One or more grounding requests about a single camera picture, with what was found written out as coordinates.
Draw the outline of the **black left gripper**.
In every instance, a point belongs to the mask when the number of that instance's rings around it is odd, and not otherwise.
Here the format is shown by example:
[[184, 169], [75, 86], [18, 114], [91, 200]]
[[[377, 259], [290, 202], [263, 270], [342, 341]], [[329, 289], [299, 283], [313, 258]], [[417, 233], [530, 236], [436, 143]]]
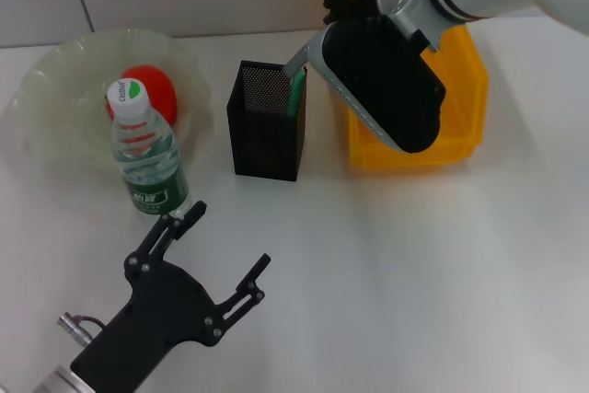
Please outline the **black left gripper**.
[[257, 279], [271, 262], [264, 253], [224, 302], [210, 296], [181, 268], [163, 261], [174, 241], [205, 214], [197, 201], [182, 218], [160, 215], [124, 262], [132, 295], [106, 328], [71, 362], [96, 392], [134, 392], [166, 355], [185, 341], [215, 346], [265, 297]]

